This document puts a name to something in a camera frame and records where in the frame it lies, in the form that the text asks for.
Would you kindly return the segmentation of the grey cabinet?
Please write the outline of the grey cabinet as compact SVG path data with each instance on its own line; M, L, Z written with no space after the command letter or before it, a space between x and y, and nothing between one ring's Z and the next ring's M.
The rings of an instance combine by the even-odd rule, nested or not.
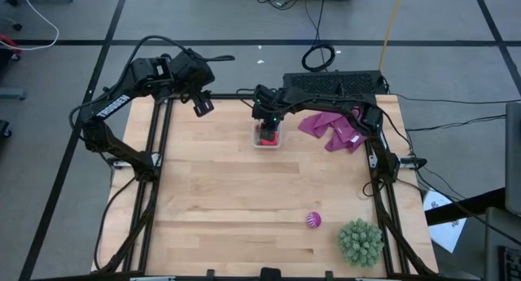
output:
M506 105L506 208L521 216L521 103Z

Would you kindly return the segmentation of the red object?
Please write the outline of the red object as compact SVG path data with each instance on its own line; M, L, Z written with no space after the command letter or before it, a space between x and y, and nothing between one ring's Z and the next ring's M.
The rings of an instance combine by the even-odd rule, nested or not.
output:
M14 61L20 61L21 59L21 49L17 46L15 42L13 42L9 37L0 34L0 44L5 46L8 50L13 53L11 57Z

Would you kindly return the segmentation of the black mesh computer case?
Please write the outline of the black mesh computer case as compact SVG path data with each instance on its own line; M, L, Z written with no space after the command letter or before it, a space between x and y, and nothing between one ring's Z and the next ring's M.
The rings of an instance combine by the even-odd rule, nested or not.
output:
M311 94L354 96L387 93L380 71L285 73L282 79L284 88L298 88Z

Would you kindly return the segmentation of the green succulent plant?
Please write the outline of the green succulent plant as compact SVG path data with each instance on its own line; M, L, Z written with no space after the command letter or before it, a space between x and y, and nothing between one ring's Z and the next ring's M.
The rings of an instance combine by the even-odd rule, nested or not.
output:
M374 223L358 218L340 227L337 244L348 264L373 268L380 260L384 247L383 232Z

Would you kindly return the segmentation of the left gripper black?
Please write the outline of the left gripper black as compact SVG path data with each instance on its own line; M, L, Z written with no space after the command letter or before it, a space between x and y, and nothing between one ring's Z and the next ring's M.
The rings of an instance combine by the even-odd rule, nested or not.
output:
M204 87L214 82L215 76L201 55L192 49L180 52L169 62L169 71L174 79L173 96L182 103L191 100L197 117L214 109L210 91L204 90Z

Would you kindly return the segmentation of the black table clamp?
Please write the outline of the black table clamp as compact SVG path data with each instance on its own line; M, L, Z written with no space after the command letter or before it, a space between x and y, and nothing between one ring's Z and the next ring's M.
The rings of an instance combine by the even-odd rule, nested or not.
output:
M421 169L426 163L426 159L414 156L400 158L401 169Z

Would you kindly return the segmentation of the black rounded object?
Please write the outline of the black rounded object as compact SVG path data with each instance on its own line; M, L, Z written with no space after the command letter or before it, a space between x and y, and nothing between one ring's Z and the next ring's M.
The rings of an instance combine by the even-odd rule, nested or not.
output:
M260 270L260 281L282 281L282 271L278 268L263 267Z

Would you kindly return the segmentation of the purple cloth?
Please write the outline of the purple cloth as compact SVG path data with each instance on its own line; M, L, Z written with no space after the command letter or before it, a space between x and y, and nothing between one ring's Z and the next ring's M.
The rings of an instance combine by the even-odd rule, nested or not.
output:
M345 116L338 113L319 112L304 118L298 126L298 130L315 138L323 137L328 129L332 129L332 135L325 149L330 152L345 149L353 153L367 140L349 124Z

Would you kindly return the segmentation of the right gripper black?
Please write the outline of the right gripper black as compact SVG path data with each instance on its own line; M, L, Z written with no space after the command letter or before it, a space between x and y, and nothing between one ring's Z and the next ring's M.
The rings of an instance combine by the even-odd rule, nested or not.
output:
M252 117L260 122L259 139L262 142L277 142L284 115L276 102L277 91L261 84L253 92Z

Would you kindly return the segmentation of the clear plastic tupperware container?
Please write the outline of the clear plastic tupperware container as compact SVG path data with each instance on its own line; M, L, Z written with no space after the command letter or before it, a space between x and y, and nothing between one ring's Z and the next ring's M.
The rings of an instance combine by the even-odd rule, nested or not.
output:
M252 125L252 144L253 147L260 149L277 149L282 145L282 122L276 124L276 130L273 132L273 139L278 138L278 147L264 147L260 145L261 134L264 132L264 122L262 120L254 120Z

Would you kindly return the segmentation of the black desk bar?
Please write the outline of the black desk bar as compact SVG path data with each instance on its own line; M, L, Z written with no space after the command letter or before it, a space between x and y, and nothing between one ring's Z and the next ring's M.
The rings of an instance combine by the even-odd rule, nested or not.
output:
M449 204L429 209L425 212L429 226L452 222L465 217L485 214L488 208L505 210L506 189L499 188L465 200L455 200Z

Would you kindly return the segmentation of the black keyboard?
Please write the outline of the black keyboard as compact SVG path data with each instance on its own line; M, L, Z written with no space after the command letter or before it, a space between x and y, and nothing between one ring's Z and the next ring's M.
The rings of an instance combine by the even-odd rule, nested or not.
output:
M500 245L498 273L500 281L521 281L521 250Z

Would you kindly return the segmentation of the black metal table frame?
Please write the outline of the black metal table frame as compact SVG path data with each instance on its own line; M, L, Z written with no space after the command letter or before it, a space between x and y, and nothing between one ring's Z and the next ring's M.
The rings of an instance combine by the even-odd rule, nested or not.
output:
M303 113L287 116L279 149L259 149L247 103L232 94L213 102L202 118L190 104L173 105L151 238L135 244L148 250L146 272L385 276L383 263L350 266L337 246L344 223L377 220L364 150L327 151L297 129ZM321 215L318 228L306 223L310 212Z

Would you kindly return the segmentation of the white printed paper sheet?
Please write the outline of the white printed paper sheet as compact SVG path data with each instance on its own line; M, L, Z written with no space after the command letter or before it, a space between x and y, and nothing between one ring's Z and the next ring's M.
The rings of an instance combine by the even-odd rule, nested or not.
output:
M446 196L433 190L429 190L422 201L425 213L450 203L451 201ZM460 218L452 222L429 226L431 240L446 251L453 253L465 223L466 219Z

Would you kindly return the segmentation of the dark grey desk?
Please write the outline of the dark grey desk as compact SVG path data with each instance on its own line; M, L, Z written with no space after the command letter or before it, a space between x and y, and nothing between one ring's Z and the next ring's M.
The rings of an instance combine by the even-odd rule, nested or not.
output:
M521 242L521 217L498 208L488 208L486 222ZM487 227L485 230L485 281L500 281L498 248L506 246L521 251L521 245Z

